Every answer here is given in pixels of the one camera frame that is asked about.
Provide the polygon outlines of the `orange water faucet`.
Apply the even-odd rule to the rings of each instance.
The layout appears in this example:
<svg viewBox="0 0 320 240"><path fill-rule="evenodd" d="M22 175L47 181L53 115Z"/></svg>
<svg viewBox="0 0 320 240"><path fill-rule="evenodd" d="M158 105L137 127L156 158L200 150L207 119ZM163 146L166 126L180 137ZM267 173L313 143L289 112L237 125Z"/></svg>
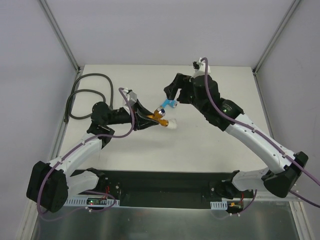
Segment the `orange water faucet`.
<svg viewBox="0 0 320 240"><path fill-rule="evenodd" d="M169 121L164 119L166 111L163 107L158 107L152 114L147 115L148 118L155 120L163 127L168 127Z"/></svg>

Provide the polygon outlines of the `white elbow pipe fitting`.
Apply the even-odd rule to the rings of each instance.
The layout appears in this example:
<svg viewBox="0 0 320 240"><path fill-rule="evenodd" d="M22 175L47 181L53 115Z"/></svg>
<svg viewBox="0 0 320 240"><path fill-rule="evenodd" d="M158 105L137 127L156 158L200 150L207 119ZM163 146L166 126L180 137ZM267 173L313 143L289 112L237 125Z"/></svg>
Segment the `white elbow pipe fitting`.
<svg viewBox="0 0 320 240"><path fill-rule="evenodd" d="M166 126L168 129L170 130L174 130L178 127L178 124L177 124L177 121L175 118L172 118L172 119L169 119L167 121L167 126Z"/></svg>

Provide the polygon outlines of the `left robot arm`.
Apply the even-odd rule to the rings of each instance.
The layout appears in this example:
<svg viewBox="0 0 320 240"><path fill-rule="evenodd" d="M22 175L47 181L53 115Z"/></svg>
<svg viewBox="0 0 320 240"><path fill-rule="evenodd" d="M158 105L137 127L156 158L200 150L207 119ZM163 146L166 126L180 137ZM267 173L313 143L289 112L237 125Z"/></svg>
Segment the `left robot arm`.
<svg viewBox="0 0 320 240"><path fill-rule="evenodd" d="M74 175L89 157L102 150L114 138L111 125L130 123L133 130L144 130L163 123L165 110L158 107L154 112L136 101L129 109L112 109L105 102L92 107L91 124L82 139L64 156L48 163L38 161L32 168L26 197L51 213L59 211L67 199L87 190L99 195L106 191L107 180L103 172L88 168Z"/></svg>

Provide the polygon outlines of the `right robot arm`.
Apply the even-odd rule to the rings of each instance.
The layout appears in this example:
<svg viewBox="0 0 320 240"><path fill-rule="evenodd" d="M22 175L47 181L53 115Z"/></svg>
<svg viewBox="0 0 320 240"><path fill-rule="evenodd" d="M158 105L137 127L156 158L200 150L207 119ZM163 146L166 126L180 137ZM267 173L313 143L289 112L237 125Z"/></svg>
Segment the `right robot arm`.
<svg viewBox="0 0 320 240"><path fill-rule="evenodd" d="M263 137L242 108L220 96L218 83L211 77L205 83L203 75L177 73L164 92L169 100L194 106L211 125L238 139L266 164L259 170L233 171L215 186L217 195L233 199L246 190L267 190L279 198L288 195L308 161L304 152L294 153L269 136Z"/></svg>

